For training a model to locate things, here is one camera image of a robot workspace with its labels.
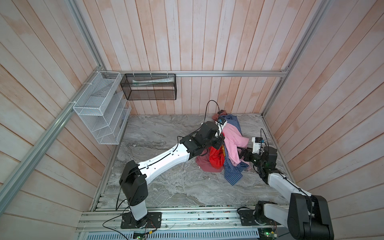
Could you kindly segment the pink cloth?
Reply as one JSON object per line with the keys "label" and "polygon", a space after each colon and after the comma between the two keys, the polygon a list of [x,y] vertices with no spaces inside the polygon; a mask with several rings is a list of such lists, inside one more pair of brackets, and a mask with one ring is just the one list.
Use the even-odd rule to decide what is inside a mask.
{"label": "pink cloth", "polygon": [[225,136],[224,142],[228,151],[228,156],[233,164],[233,166],[237,166],[240,164],[241,159],[239,158],[239,148],[246,148],[249,143],[249,138],[243,137],[239,130],[229,123],[223,128],[223,133]]}

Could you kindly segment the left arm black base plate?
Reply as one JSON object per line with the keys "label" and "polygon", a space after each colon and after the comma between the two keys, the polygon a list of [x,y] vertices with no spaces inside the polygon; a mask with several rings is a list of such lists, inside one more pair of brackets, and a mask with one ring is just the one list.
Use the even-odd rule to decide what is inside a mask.
{"label": "left arm black base plate", "polygon": [[139,229],[161,227],[162,213],[148,212],[141,220],[136,220],[131,212],[122,215],[121,229]]}

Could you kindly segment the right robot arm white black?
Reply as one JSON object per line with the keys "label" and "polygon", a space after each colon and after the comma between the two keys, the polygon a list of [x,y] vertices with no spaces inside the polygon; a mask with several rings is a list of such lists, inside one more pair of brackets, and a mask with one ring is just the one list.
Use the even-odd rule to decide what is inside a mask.
{"label": "right robot arm white black", "polygon": [[289,202],[289,208],[285,209],[273,202],[258,201],[253,212],[256,224],[279,223],[296,240],[334,239],[327,200],[303,190],[277,169],[277,149],[265,146],[254,152],[245,148],[239,157],[253,164],[264,183],[277,190]]}

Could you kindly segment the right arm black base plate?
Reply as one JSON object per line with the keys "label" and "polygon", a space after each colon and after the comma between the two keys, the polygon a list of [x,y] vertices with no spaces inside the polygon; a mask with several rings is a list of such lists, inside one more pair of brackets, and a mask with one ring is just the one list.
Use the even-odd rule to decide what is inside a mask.
{"label": "right arm black base plate", "polygon": [[248,208],[240,208],[237,209],[237,214],[240,217],[241,225],[242,226],[266,226],[266,225],[279,225],[278,222],[273,221],[271,219],[263,219],[259,218],[256,215],[255,210],[251,210]]}

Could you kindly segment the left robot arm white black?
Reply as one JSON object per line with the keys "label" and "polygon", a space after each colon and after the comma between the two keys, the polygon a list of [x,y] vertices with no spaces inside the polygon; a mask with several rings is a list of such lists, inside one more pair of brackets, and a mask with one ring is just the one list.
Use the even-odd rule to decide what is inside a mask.
{"label": "left robot arm white black", "polygon": [[226,124],[224,119],[207,121],[164,153],[138,164],[130,161],[125,165],[119,184],[135,221],[147,218],[145,200],[148,197],[148,184],[174,166],[202,155],[210,147],[220,149],[225,139],[223,129]]}

